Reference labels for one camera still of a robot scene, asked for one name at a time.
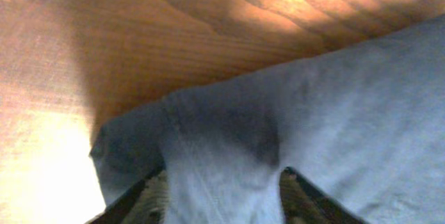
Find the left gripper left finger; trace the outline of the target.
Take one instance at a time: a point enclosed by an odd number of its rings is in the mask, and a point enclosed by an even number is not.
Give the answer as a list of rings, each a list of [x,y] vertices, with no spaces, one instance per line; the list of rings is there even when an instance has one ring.
[[[155,170],[87,224],[163,224],[170,201],[165,169]]]

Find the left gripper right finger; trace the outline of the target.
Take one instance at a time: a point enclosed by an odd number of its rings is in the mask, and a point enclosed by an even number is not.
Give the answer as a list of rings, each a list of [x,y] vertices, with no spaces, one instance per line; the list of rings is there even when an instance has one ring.
[[[280,197],[286,224],[364,223],[315,189],[291,167],[286,167],[280,175]]]

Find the navy blue shorts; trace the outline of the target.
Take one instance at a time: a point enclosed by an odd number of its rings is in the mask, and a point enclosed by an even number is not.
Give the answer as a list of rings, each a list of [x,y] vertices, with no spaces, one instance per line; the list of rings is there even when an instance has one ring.
[[[90,156],[108,205],[165,169],[167,223],[283,223],[288,167],[368,223],[443,223],[444,18],[178,90]]]

